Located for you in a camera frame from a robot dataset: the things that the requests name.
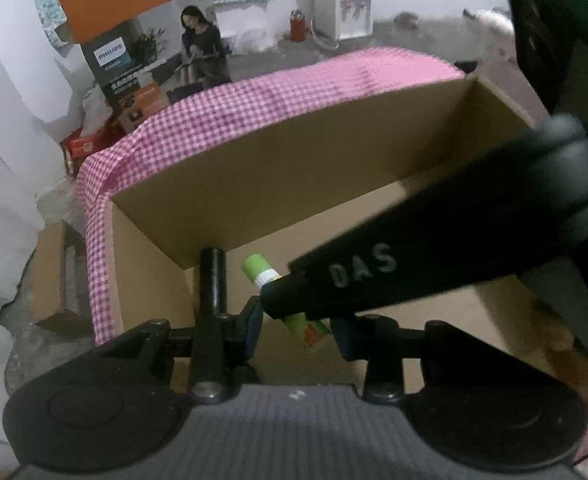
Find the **hand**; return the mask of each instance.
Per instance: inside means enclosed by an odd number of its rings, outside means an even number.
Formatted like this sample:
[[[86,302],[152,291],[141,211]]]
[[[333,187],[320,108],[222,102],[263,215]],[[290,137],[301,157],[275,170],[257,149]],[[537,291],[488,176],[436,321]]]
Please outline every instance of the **hand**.
[[[574,347],[574,335],[546,305],[534,309],[533,326],[556,377],[583,399],[588,412],[588,356]]]

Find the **pink gingham cloth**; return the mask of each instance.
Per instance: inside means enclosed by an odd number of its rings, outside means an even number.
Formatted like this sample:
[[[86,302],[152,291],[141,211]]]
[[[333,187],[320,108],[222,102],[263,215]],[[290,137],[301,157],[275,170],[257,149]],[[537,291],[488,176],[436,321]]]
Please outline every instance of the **pink gingham cloth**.
[[[96,343],[115,336],[105,241],[105,206],[112,195],[187,157],[270,124],[341,102],[462,76],[432,56],[400,48],[370,48],[193,95],[149,118],[111,148],[90,156],[80,168],[77,192],[87,216]]]

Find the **poster on box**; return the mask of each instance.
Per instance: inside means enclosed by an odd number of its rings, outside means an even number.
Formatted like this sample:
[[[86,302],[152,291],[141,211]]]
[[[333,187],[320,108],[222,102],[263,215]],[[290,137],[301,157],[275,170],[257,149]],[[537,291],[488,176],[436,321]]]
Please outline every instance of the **poster on box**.
[[[167,92],[187,83],[181,11],[190,5],[216,21],[213,0],[172,0],[81,45],[115,114],[122,114],[126,97],[151,83],[156,84],[165,100]]]
[[[150,83],[120,100],[121,113],[118,120],[127,133],[133,132],[147,118],[169,106],[167,94],[158,83]]]

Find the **glue stick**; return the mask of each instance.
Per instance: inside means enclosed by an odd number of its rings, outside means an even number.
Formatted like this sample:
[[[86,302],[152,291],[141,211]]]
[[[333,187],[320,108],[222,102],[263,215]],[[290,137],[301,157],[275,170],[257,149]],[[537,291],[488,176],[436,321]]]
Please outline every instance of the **glue stick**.
[[[260,254],[252,254],[242,265],[243,272],[258,290],[263,285],[280,278],[273,267]],[[307,316],[301,312],[287,316],[283,322],[297,339],[301,340],[309,351],[318,350],[322,343],[327,340],[330,330],[320,321],[309,321]]]

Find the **woman's long black hair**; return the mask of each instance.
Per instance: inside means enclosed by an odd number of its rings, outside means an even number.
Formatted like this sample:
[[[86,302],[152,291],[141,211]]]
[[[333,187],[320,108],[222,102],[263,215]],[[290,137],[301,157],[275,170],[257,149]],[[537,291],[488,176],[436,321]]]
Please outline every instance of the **woman's long black hair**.
[[[189,28],[185,27],[185,23],[183,22],[183,16],[193,16],[194,18],[199,19],[199,23],[206,23],[207,25],[211,25],[211,22],[206,19],[205,14],[195,5],[189,5],[183,9],[181,12],[181,25],[185,30],[189,32]]]

